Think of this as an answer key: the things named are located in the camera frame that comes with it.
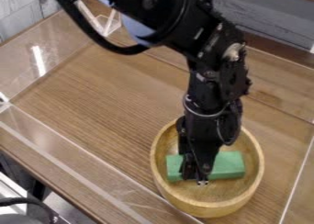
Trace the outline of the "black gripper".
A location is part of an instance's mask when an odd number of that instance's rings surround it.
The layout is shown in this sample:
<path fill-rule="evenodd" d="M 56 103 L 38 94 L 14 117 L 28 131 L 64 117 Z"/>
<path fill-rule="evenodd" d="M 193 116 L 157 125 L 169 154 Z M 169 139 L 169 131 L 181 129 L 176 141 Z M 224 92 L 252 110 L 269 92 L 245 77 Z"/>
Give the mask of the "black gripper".
<path fill-rule="evenodd" d="M 179 172 L 196 185 L 208 184 L 219 149 L 232 145 L 241 127 L 240 99 L 215 107 L 203 106 L 189 95 L 183 100 L 184 115 L 176 119 L 177 152 L 183 156 Z"/>

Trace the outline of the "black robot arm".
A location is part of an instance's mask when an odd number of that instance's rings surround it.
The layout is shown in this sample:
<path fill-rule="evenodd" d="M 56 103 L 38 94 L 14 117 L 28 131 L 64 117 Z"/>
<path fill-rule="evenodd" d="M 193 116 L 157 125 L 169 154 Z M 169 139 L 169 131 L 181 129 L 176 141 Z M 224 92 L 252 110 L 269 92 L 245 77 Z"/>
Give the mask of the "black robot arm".
<path fill-rule="evenodd" d="M 241 30 L 213 9 L 213 0 L 97 0 L 121 13 L 130 46 L 110 43 L 97 33 L 72 0 L 56 0 L 68 16 L 105 50 L 136 55 L 164 46 L 187 59 L 184 115 L 176 119 L 179 173 L 197 184 L 208 182 L 221 146 L 236 141 L 241 128 L 241 97 L 251 80 Z"/>

